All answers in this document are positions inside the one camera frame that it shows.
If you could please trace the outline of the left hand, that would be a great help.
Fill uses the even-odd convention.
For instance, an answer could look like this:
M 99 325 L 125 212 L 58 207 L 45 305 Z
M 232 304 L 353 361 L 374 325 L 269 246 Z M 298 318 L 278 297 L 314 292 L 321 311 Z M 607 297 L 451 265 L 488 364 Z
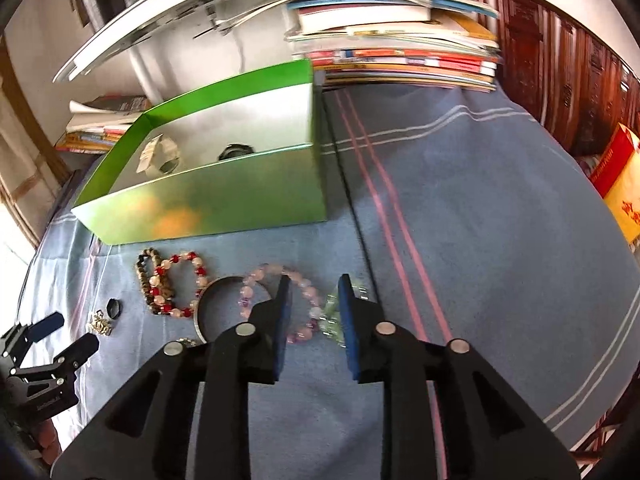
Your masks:
M 42 459 L 52 465 L 62 453 L 61 443 L 58 440 L 58 432 L 51 419 L 39 424 L 35 429 L 35 438 L 41 446 Z

